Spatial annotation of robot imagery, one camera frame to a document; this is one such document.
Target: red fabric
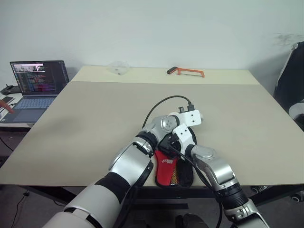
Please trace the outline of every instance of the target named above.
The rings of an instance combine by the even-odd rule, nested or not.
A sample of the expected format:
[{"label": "red fabric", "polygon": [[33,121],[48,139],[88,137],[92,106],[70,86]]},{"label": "red fabric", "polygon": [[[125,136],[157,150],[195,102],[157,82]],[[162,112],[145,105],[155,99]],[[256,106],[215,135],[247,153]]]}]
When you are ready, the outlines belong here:
[{"label": "red fabric", "polygon": [[172,160],[161,151],[155,151],[155,155],[157,160],[156,180],[160,185],[169,186],[177,158]]}]

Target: laptop keyboard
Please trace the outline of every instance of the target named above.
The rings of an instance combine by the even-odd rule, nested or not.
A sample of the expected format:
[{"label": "laptop keyboard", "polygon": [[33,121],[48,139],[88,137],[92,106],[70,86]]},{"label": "laptop keyboard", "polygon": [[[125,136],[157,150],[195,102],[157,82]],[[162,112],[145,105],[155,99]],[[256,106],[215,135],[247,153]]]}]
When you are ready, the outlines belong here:
[{"label": "laptop keyboard", "polygon": [[48,108],[55,98],[22,99],[14,109]]}]

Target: beige tabletop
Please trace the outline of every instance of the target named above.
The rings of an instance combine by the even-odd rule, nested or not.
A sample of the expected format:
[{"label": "beige tabletop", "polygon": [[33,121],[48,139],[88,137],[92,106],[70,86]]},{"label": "beige tabletop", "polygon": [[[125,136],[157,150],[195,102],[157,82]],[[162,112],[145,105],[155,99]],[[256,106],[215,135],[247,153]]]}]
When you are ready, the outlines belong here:
[{"label": "beige tabletop", "polygon": [[[202,125],[193,127],[198,144],[216,149],[242,185],[304,183],[304,134],[248,71],[206,70],[205,78],[181,76],[183,83],[165,71],[134,68],[123,77],[82,68],[0,168],[0,183],[88,185],[106,175],[150,108],[170,95],[188,97],[203,113]],[[146,80],[135,83],[140,74]],[[171,99],[151,118],[182,105]],[[154,174],[145,185],[155,185]],[[196,175],[193,185],[202,185]]]}]

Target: white wall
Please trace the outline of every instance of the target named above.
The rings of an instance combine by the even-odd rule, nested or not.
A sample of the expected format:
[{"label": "white wall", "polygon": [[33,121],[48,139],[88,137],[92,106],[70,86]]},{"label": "white wall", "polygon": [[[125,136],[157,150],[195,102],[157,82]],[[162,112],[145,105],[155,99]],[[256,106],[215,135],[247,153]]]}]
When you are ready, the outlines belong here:
[{"label": "white wall", "polygon": [[273,92],[304,40],[303,0],[1,0],[0,87],[10,61],[250,69]]}]

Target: laptop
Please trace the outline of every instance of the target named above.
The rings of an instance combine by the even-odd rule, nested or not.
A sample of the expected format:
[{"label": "laptop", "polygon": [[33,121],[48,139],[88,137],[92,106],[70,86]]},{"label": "laptop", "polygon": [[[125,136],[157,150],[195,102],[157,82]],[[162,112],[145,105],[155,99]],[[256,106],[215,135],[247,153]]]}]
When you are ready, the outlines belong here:
[{"label": "laptop", "polygon": [[10,62],[23,98],[1,123],[35,123],[69,82],[64,61]]}]

